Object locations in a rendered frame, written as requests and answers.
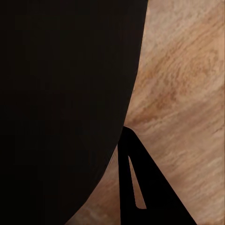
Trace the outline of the cauldron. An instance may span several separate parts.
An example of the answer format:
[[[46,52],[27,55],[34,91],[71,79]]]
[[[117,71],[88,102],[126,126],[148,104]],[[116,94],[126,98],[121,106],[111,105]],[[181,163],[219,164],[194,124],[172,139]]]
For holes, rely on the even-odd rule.
[[[64,225],[118,145],[148,0],[0,0],[0,225]]]

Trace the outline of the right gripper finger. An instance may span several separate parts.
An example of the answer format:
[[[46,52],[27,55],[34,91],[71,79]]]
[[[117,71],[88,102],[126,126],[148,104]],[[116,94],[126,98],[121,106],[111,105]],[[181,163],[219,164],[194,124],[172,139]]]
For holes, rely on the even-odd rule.
[[[136,207],[130,156],[147,209]],[[123,127],[118,141],[121,225],[196,225],[136,133]]]

